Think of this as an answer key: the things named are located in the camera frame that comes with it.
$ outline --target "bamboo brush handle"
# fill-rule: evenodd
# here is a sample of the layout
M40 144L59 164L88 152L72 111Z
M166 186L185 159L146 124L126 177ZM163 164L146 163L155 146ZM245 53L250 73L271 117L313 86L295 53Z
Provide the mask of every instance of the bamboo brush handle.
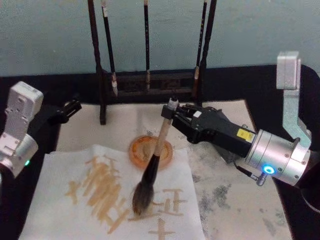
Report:
M166 137L168 135L168 131L169 131L169 128L171 126L171 122L172 122L172 119L164 119L163 120L163 123L162 123L162 126L161 126L161 130L160 130L160 133L159 133L159 137L158 137L158 140L156 142L156 145L155 145L155 149L154 149L154 155L156 155L157 157L160 157L161 155L161 152L164 148L164 144L165 144L165 140L166 140Z

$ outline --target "paper sheet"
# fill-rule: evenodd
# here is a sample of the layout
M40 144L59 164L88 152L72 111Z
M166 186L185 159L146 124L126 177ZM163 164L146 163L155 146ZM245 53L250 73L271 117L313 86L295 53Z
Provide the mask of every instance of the paper sheet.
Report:
M204 240L186 149L158 172L153 204L136 219L141 176L128 153L100 145L47 154L20 239Z

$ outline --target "calligraphy brush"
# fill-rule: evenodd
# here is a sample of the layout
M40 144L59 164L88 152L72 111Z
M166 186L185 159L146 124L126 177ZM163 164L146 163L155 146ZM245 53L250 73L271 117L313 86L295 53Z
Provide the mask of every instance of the calligraphy brush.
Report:
M145 69L146 69L146 91L150 89L150 54L149 54L149 15L148 0L144 0L144 31L145 31Z
M212 34L212 28L214 25L216 7L217 7L217 0L211 0L210 8L209 8L208 23L206 24L206 30L205 30L202 59L199 67L199 79L198 79L198 87L197 87L197 94L196 94L197 95L196 104L200 107L202 107L202 88L203 88L202 84L203 84L203 79L205 77L205 72L207 68L207 56L208 56L209 43L210 43L211 34Z
M109 20L108 20L108 10L107 10L107 1L101 0L101 7L102 7L102 13L103 13L103 21L104 21L104 29L105 29L105 35L106 35L106 42L108 45L108 51L109 51L109 60L110 60L110 68L111 68L111 84L112 89L115 94L115 96L118 96L118 88L117 88L117 77L116 77L116 71L115 71L115 62L114 62L114 54L112 51L112 44L111 44L111 35L110 35L110 28L109 28Z
M175 111L178 106L178 100L171 98L167 108ZM154 197L154 183L156 181L158 166L160 161L160 155L164 148L165 140L168 135L168 131L171 125L172 119L164 118L161 130L155 145L154 153L143 172L141 181L137 184L133 198L132 198L132 210L135 214L141 215L147 210L149 204Z
M207 0L203 2L203 9L202 9L202 19L201 19L201 26L200 26L200 37L199 37L199 44L198 44L198 54L196 57L196 65L194 71L194 82L193 82L193 89L192 89L192 97L197 98L197 88L198 88L198 78L199 78L199 65L200 65L200 57L201 57L201 47L203 42L204 36L204 28L205 28L205 21L206 21L206 10L207 10Z

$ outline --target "metal bracket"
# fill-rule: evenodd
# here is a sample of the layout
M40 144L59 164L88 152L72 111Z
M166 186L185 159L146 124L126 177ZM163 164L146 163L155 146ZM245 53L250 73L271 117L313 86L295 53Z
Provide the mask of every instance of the metal bracket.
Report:
M276 88L283 90L282 126L293 139L300 139L295 159L303 159L311 145L311 132L299 118L301 59L298 51L280 52L276 65Z

